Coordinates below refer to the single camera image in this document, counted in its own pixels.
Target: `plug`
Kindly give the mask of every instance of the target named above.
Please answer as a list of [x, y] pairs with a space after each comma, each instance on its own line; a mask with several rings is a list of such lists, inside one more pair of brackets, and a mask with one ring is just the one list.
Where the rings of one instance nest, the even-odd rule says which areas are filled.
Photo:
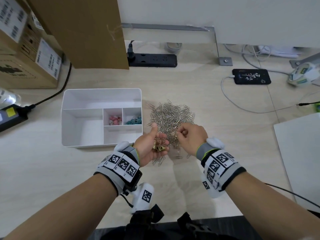
[[128, 57], [128, 60], [134, 60], [136, 57], [136, 55], [134, 54], [133, 48], [132, 48], [132, 43], [129, 44], [127, 57]]

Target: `cardboard panel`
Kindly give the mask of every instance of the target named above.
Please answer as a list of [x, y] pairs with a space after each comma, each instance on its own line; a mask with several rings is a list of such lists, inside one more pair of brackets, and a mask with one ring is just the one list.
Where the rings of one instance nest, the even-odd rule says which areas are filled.
[[75, 68], [129, 69], [117, 0], [27, 0]]

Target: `power strip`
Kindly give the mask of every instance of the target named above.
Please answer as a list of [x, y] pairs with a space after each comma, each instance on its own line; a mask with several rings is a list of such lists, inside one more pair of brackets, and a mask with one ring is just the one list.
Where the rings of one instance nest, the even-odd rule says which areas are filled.
[[139, 54], [134, 53], [134, 59], [128, 59], [130, 67], [176, 67], [177, 56], [173, 54]]

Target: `desk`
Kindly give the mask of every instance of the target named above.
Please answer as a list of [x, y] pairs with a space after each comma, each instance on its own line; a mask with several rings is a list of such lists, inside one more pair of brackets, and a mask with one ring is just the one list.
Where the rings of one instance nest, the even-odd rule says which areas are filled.
[[[255, 114], [238, 109], [222, 94], [220, 82], [233, 68], [252, 68], [240, 55], [222, 46], [221, 55], [231, 56], [234, 66], [219, 66], [216, 50], [210, 44], [184, 44], [176, 68], [139, 68], [130, 70], [73, 69], [67, 89], [75, 88], [141, 88], [143, 124], [150, 120], [148, 104], [157, 105], [169, 99], [173, 104], [186, 104], [195, 113], [195, 123], [209, 136], [216, 136], [226, 149], [253, 174], [290, 190], [273, 125], [312, 113], [310, 108], [289, 108], [277, 112]], [[163, 52], [158, 43], [135, 43], [135, 52]], [[270, 58], [264, 67], [291, 71], [283, 58]], [[69, 64], [62, 68], [62, 87]], [[270, 73], [269, 86], [238, 86], [226, 80], [224, 88], [231, 99], [247, 109], [266, 111], [295, 104], [303, 94], [319, 88], [294, 89], [286, 84], [286, 76]], [[18, 90], [26, 103], [38, 102], [55, 91]], [[318, 99], [311, 96], [305, 101]], [[61, 144], [62, 95], [39, 105], [24, 124], [0, 135], [0, 237], [40, 210], [49, 202], [93, 175], [97, 165], [113, 148], [66, 148]], [[167, 157], [160, 167], [151, 163], [141, 169], [140, 182], [154, 186], [153, 204], [165, 216], [161, 222], [176, 221], [187, 211], [192, 219], [241, 215], [227, 194], [209, 198], [200, 181], [199, 161], [190, 157]], [[287, 197], [290, 194], [281, 192]], [[129, 206], [118, 197], [98, 228], [126, 225]]]

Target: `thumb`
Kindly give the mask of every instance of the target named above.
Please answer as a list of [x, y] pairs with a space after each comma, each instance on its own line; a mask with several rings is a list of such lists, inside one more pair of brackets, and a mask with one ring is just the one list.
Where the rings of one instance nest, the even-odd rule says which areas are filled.
[[180, 132], [176, 132], [177, 137], [178, 137], [178, 141], [180, 142], [181, 146], [184, 146], [184, 144], [187, 142], [187, 138], [184, 137], [184, 135], [182, 135], [182, 133]]
[[151, 131], [149, 132], [149, 135], [151, 135], [153, 138], [156, 137], [158, 133], [158, 125], [156, 123], [151, 124]]

